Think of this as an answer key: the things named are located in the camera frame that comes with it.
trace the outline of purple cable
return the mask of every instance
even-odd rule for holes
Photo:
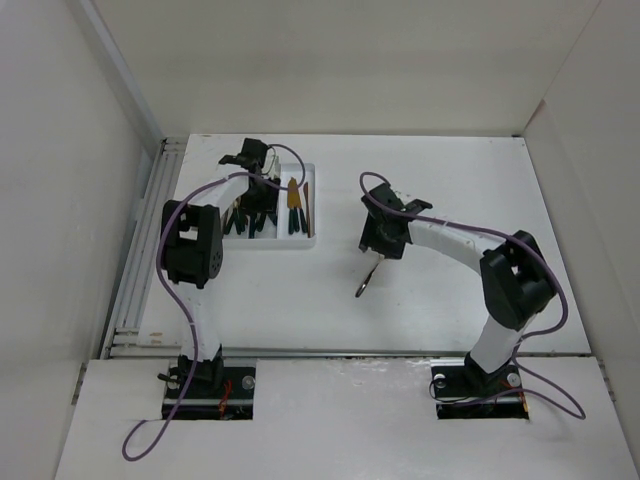
[[[298,160],[298,162],[300,162],[300,165],[302,166],[302,179],[298,183],[298,188],[301,188],[304,185],[304,180],[306,178],[306,169],[305,169],[304,163],[302,162],[302,158],[300,158],[300,156],[293,149],[287,147],[286,145],[281,145],[279,143],[274,143],[272,145],[269,145],[269,147],[270,148],[282,148],[282,149],[288,151],[289,153],[291,153],[294,157],[296,157],[296,160]],[[171,227],[173,226],[173,224],[175,223],[176,219],[180,215],[180,212],[182,212],[182,209],[195,196],[201,194],[202,192],[210,190],[211,188],[215,188],[215,187],[217,187],[219,185],[222,185],[223,183],[231,180],[232,178],[236,178],[236,177],[250,177],[250,178],[258,180],[258,181],[260,181],[262,183],[265,183],[266,185],[269,185],[270,187],[275,188],[276,190],[288,190],[288,188],[286,186],[283,187],[281,185],[278,185],[277,183],[273,183],[272,181],[267,180],[266,178],[262,178],[260,175],[257,175],[255,173],[249,173],[249,172],[232,173],[228,177],[221,178],[220,180],[216,180],[215,182],[211,182],[211,183],[208,183],[206,185],[203,185],[202,187],[199,187],[196,190],[194,190],[193,192],[191,192],[189,195],[187,195],[184,198],[184,200],[182,200],[182,202],[180,202],[178,207],[174,210],[174,212],[169,217],[169,220],[167,221],[167,225],[165,226],[165,229],[162,232],[162,235],[160,236],[160,243],[158,244],[158,251],[156,253],[156,274],[158,275],[158,278],[160,279],[160,283],[162,284],[164,289],[171,296],[171,298],[173,298],[173,300],[175,300],[175,302],[178,304],[178,306],[180,307],[180,310],[182,310],[182,312],[184,313],[184,315],[185,315],[185,317],[187,319],[187,322],[189,323],[189,327],[191,329],[191,338],[193,340],[193,358],[194,359],[198,358],[198,353],[199,353],[198,333],[196,332],[195,322],[194,322],[193,317],[191,316],[191,312],[189,312],[189,309],[187,308],[187,306],[180,299],[180,297],[176,294],[176,292],[169,286],[169,283],[164,278],[164,275],[162,275],[162,250],[164,249],[164,245],[167,242],[167,237],[169,236],[169,231],[171,230]],[[180,391],[180,394],[178,395],[178,398],[176,399],[176,403],[171,408],[171,411],[169,412],[169,415],[167,415],[167,418],[164,421],[164,424],[162,425],[162,428],[160,429],[160,431],[158,432],[156,437],[153,439],[151,444],[146,448],[146,450],[144,450],[142,453],[140,453],[138,455],[134,455],[134,456],[129,455],[129,453],[127,452],[127,445],[129,444],[129,441],[131,440],[131,437],[133,437],[133,435],[138,431],[138,429],[140,427],[142,427],[142,425],[147,423],[148,420],[140,421],[135,427],[133,427],[131,429],[131,431],[127,435],[127,438],[125,438],[124,442],[122,443],[122,456],[124,457],[124,459],[126,461],[128,461],[128,462],[137,462],[138,460],[146,457],[149,453],[151,453],[151,451],[155,448],[155,446],[158,444],[158,442],[160,442],[160,439],[164,435],[164,432],[167,430],[167,427],[169,427],[169,423],[171,422],[171,420],[173,420],[173,417],[175,417],[176,412],[178,411],[178,408],[180,408],[180,404],[182,403],[182,400],[184,400],[184,397],[187,394],[187,390],[189,389],[189,385],[191,385],[191,381],[193,380],[193,376],[194,376],[194,374],[196,372],[196,365],[197,365],[197,362],[191,362],[191,368],[189,369],[189,373],[187,374],[187,378],[184,381],[184,385],[182,387],[182,390]]]
[[[490,397],[481,398],[481,399],[477,399],[477,400],[472,400],[472,401],[469,401],[469,402],[456,402],[454,405],[458,405],[458,406],[461,406],[461,407],[470,407],[470,406],[473,406],[473,405],[479,405],[481,403],[485,403],[485,402],[488,402],[490,400],[497,399],[497,398],[502,397],[504,395],[510,395],[512,393],[529,393],[531,395],[535,395],[537,397],[542,398],[543,400],[549,402],[551,405],[559,408],[560,410],[562,410],[563,412],[571,415],[572,417],[578,418],[580,420],[584,420],[585,418],[587,418],[587,415],[586,415],[584,409],[582,408],[582,406],[578,403],[578,401],[575,398],[573,398],[573,396],[571,396],[571,394],[569,392],[567,392],[560,385],[552,382],[548,378],[543,377],[539,373],[535,373],[535,372],[531,371],[530,369],[528,369],[526,367],[523,367],[522,365],[520,365],[518,363],[518,361],[516,359],[516,357],[518,355],[518,350],[520,348],[520,345],[522,345],[522,342],[524,342],[527,338],[538,337],[538,336],[541,336],[541,335],[548,335],[550,333],[557,332],[562,327],[564,327],[564,325],[567,323],[567,319],[569,318],[569,304],[567,302],[567,296],[564,293],[564,290],[562,288],[562,285],[560,285],[560,282],[558,281],[558,278],[555,276],[555,274],[553,273],[551,268],[549,268],[549,265],[547,265],[547,262],[545,262],[544,259],[540,255],[538,255],[536,253],[535,250],[533,250],[531,247],[529,247],[529,245],[527,245],[526,243],[522,242],[521,240],[513,237],[512,235],[508,235],[506,233],[500,232],[499,230],[494,230],[494,229],[485,228],[485,227],[475,227],[473,225],[466,225],[464,223],[449,222],[449,221],[441,220],[439,218],[426,217],[426,216],[416,215],[416,214],[412,214],[412,213],[400,212],[398,210],[394,210],[392,208],[389,208],[386,205],[378,202],[368,192],[368,190],[364,186],[365,177],[375,177],[375,178],[377,178],[379,180],[382,180],[387,185],[390,185],[389,180],[387,180],[385,177],[383,177],[379,173],[375,173],[375,172],[362,172],[360,174],[360,188],[364,192],[364,195],[367,197],[367,199],[371,203],[373,203],[376,207],[380,208],[382,211],[390,213],[392,215],[396,215],[398,217],[405,217],[405,218],[410,218],[412,220],[419,220],[419,221],[422,221],[422,222],[435,223],[437,225],[444,225],[446,227],[451,227],[451,228],[455,228],[455,229],[458,229],[458,230],[463,230],[463,231],[466,231],[466,232],[484,233],[486,235],[492,235],[492,236],[495,236],[495,237],[503,238],[503,239],[505,239],[505,240],[507,240],[507,241],[509,241],[511,243],[514,243],[517,246],[519,246],[520,248],[522,248],[525,252],[527,252],[527,254],[529,256],[531,256],[542,267],[542,269],[544,270],[545,274],[551,280],[551,284],[553,285],[554,290],[556,292],[558,292],[558,297],[560,298],[560,304],[562,305],[562,316],[560,317],[560,320],[558,321],[558,323],[556,325],[554,325],[553,327],[550,327],[550,328],[547,328],[547,329],[544,329],[544,330],[537,330],[535,332],[525,333],[524,335],[522,335],[522,337],[520,338],[520,341],[518,342],[516,347],[513,349],[513,353],[511,355],[511,361],[520,370],[522,370],[524,372],[527,372],[529,375],[531,375],[531,376],[537,378],[538,380],[541,380],[541,381],[547,383],[548,385],[551,385],[553,388],[555,388],[558,392],[560,392],[562,395],[564,395],[571,403],[573,403],[573,405],[578,409],[579,413],[572,412],[571,410],[569,410],[564,405],[561,405],[560,403],[556,402],[552,398],[549,398],[547,395],[545,395],[543,393],[536,392],[534,390],[530,390],[530,389],[527,389],[527,388],[512,388],[510,390],[506,390],[504,392],[497,393],[497,394],[492,395]]]

